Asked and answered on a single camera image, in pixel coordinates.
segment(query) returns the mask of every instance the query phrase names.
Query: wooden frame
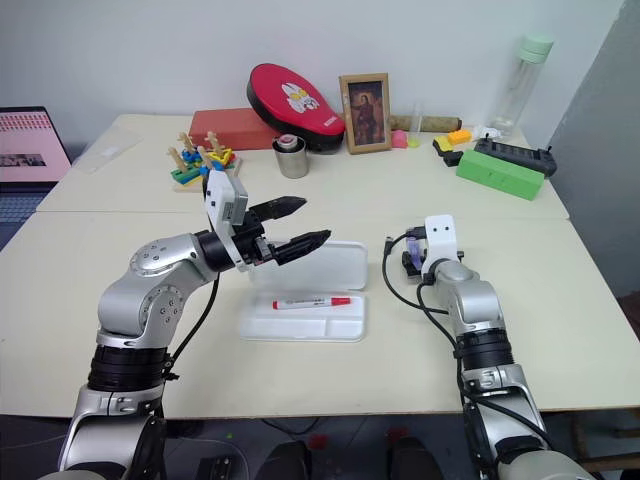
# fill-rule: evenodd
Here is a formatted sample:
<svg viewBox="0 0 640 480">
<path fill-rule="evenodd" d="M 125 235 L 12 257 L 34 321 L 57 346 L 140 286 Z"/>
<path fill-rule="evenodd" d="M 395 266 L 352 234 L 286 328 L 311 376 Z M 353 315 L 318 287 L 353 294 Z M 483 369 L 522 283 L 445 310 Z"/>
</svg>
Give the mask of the wooden frame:
<svg viewBox="0 0 640 480">
<path fill-rule="evenodd" d="M 343 75 L 340 92 L 349 152 L 389 150 L 389 76 L 386 73 Z"/>
</svg>

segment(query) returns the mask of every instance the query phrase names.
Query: stainless steel cup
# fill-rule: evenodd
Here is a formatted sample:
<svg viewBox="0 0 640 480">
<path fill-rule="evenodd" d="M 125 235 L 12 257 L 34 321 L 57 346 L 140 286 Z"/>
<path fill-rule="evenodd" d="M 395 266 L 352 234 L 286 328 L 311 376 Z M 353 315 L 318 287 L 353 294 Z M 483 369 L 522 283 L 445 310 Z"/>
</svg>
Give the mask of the stainless steel cup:
<svg viewBox="0 0 640 480">
<path fill-rule="evenodd" d="M 271 144 L 280 172 L 287 178 L 301 178 L 309 173 L 309 158 L 304 139 L 285 133 Z"/>
</svg>

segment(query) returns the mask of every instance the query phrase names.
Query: white table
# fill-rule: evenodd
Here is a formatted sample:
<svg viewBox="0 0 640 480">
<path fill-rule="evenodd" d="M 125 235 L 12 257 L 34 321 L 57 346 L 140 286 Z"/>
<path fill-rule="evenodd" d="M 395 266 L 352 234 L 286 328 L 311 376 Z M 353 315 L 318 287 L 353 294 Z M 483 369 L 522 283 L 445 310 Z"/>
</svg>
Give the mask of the white table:
<svg viewBox="0 0 640 480">
<path fill-rule="evenodd" d="M 143 140 L 93 174 L 74 167 L 42 202 L 49 212 L 191 212 L 202 204 L 194 193 L 173 191 L 167 156 L 180 147 L 178 132 L 188 131 L 187 116 L 122 115 L 114 125 Z M 455 176 L 424 135 L 417 149 L 349 155 L 312 155 L 311 171 L 290 180 L 278 171 L 271 150 L 241 151 L 240 178 L 253 202 L 279 195 L 309 200 L 310 215 L 351 215 L 356 221 L 371 213 L 379 218 L 421 216 L 425 212 L 484 218 L 568 218 L 550 182 L 534 201 L 524 200 Z M 526 145 L 522 137 L 514 143 Z M 460 148 L 471 148 L 470 145 Z"/>
<path fill-rule="evenodd" d="M 365 338 L 356 344 L 242 340 L 237 312 L 250 283 L 246 275 L 227 272 L 208 321 L 176 365 L 181 378 L 167 385 L 167 415 L 459 411 L 449 345 L 422 313 L 386 290 L 379 273 L 384 237 L 439 210 L 427 204 L 420 215 L 381 218 L 322 215 L 309 207 L 295 221 L 269 222 L 268 233 L 286 238 L 330 226 L 332 238 L 368 246 Z M 538 406 L 639 405 L 640 345 L 571 224 L 456 220 L 465 263 L 498 292 L 514 356 Z M 35 214 L 0 252 L 0 412 L 70 416 L 95 348 L 102 291 L 142 244 L 206 225 L 204 213 Z M 415 285 L 403 279 L 397 250 L 390 276 L 413 296 Z M 208 294 L 205 287 L 189 300 L 173 348 Z M 430 293 L 426 301 L 433 304 Z"/>
</svg>

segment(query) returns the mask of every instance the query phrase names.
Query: water bottle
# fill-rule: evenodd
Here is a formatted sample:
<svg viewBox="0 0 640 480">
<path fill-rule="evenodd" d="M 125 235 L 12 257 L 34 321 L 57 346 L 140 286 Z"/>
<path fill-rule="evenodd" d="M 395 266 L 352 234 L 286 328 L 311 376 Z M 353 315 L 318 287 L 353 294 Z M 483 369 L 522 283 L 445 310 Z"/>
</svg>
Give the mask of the water bottle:
<svg viewBox="0 0 640 480">
<path fill-rule="evenodd" d="M 545 36 L 524 37 L 514 71 L 489 121 L 489 126 L 500 130 L 503 138 L 511 136 L 518 123 L 552 46 L 553 41 Z"/>
</svg>

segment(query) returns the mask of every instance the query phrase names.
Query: green bottle cap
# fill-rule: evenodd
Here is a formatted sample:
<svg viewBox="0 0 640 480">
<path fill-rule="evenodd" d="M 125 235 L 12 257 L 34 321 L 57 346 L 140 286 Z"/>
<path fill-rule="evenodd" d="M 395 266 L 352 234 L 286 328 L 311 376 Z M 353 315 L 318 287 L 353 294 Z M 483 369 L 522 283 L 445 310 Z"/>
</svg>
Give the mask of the green bottle cap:
<svg viewBox="0 0 640 480">
<path fill-rule="evenodd" d="M 553 40 L 545 35 L 527 35 L 522 40 L 518 57 L 529 63 L 544 63 L 553 47 Z"/>
</svg>

